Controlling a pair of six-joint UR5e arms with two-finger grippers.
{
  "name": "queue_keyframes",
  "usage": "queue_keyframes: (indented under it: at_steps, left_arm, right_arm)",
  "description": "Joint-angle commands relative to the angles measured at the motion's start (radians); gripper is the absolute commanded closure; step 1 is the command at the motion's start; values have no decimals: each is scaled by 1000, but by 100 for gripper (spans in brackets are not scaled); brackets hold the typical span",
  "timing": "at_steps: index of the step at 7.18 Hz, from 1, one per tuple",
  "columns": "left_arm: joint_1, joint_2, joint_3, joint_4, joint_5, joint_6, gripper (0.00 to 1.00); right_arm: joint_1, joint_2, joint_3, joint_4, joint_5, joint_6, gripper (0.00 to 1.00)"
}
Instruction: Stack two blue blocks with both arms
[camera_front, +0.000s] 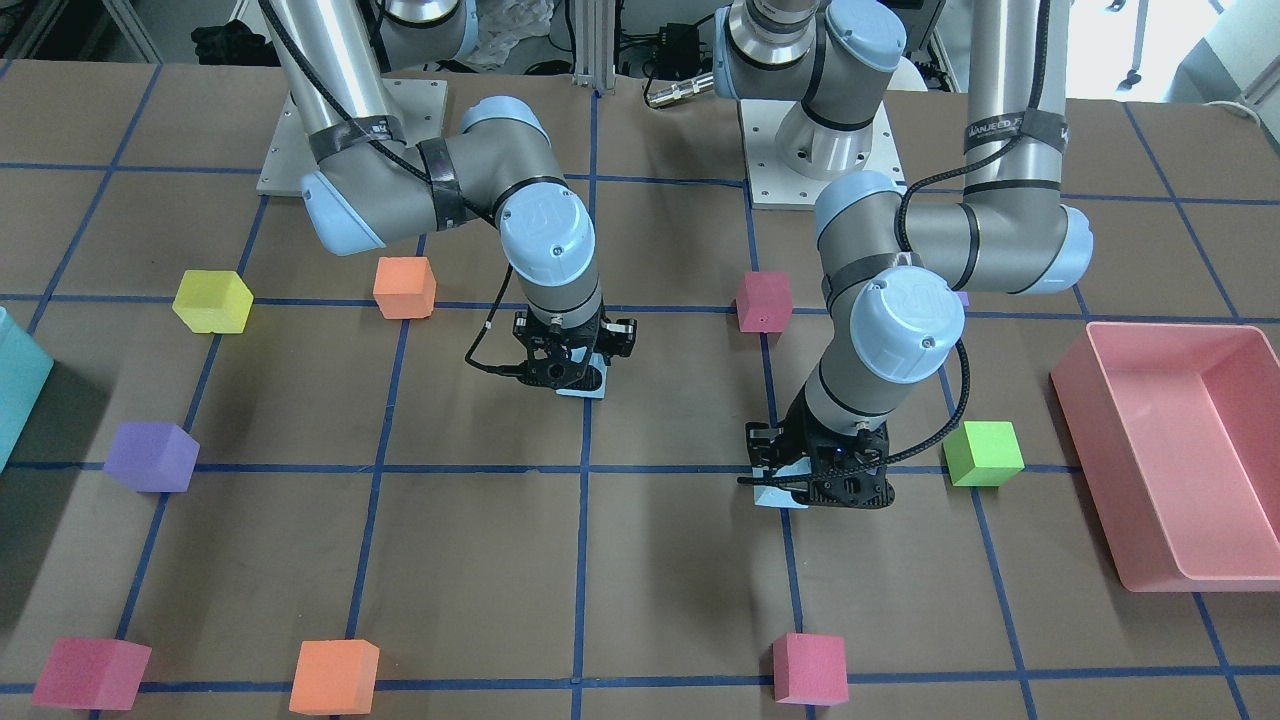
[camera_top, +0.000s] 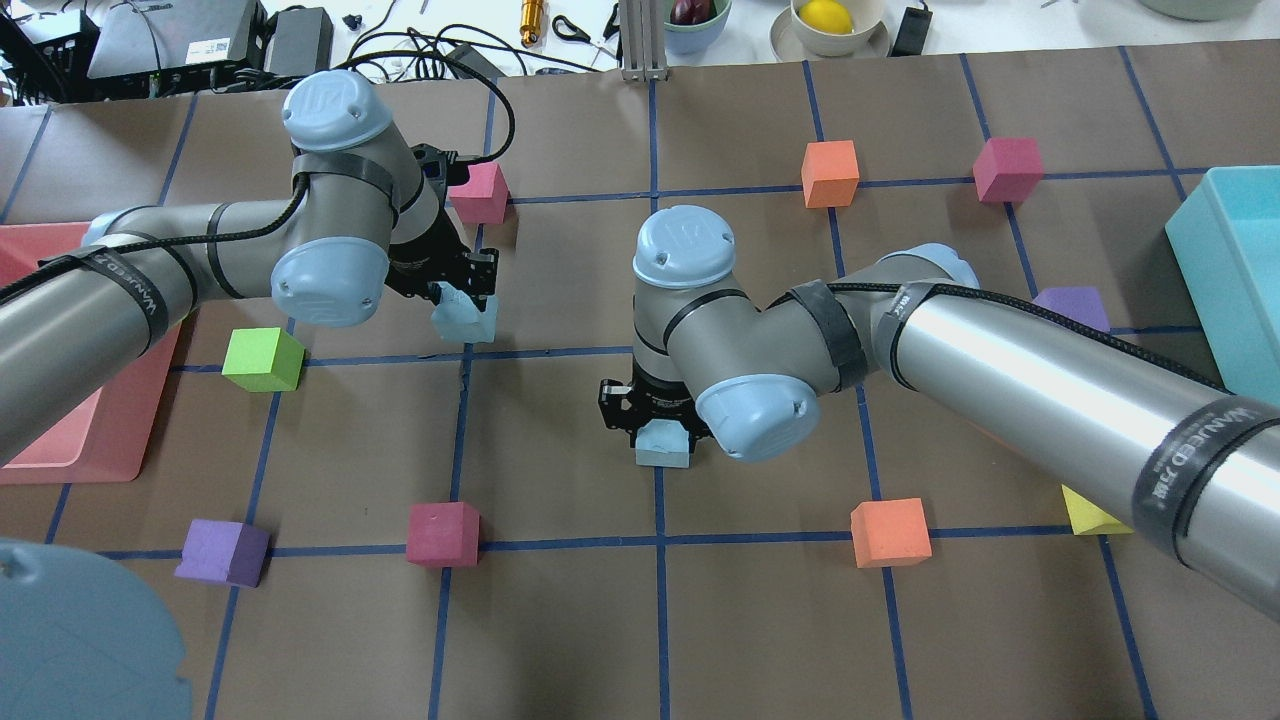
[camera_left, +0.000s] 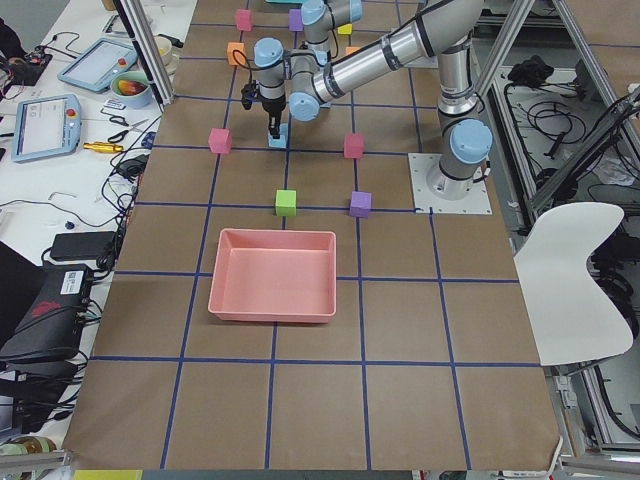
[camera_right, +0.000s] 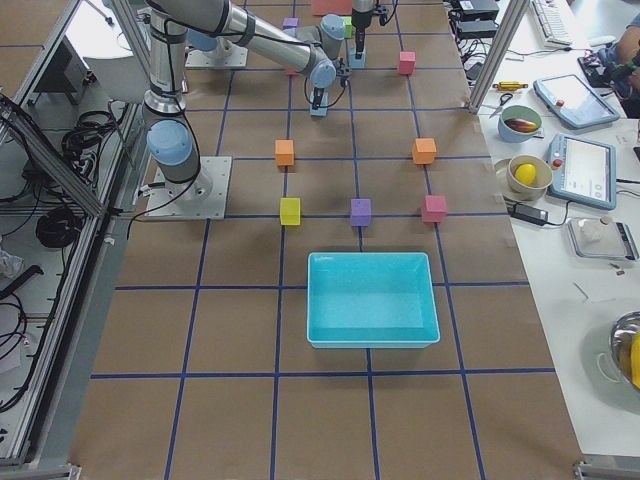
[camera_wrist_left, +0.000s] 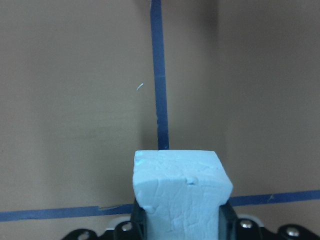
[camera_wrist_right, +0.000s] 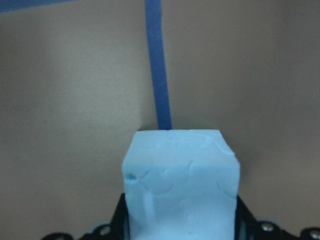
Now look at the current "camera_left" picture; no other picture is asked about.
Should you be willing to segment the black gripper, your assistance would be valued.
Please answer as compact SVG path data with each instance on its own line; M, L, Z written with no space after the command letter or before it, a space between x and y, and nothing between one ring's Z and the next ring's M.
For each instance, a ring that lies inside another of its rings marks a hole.
M269 135L274 139L279 139L281 136L280 127L282 121L282 113L286 108L286 95L282 94L276 98L262 98L263 109L269 115L268 119L268 131Z

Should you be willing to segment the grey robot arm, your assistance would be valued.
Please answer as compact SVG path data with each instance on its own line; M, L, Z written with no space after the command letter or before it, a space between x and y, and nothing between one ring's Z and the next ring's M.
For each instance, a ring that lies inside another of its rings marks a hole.
M359 1L305 1L301 5L305 46L287 50L280 40L262 38L246 65L249 81L242 104L259 103L268 114L268 132L281 137L282 113L296 120L314 120L323 105L339 99L420 58L437 61L440 82L438 115L445 151L428 170L427 186L445 200L460 200L486 160L493 137L477 117L479 96L471 77L472 31L481 1L424 2L413 17L356 52L334 60L329 36L361 19Z
M363 15L361 0L307 0L300 10L304 43L321 63L332 59L329 37L335 30L359 21Z

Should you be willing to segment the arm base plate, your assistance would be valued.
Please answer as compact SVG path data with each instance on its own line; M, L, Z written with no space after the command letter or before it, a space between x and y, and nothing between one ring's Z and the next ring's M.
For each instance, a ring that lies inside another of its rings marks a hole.
M421 214L491 215L486 177L478 167L466 180L453 180L440 169L441 154L409 153L414 211Z

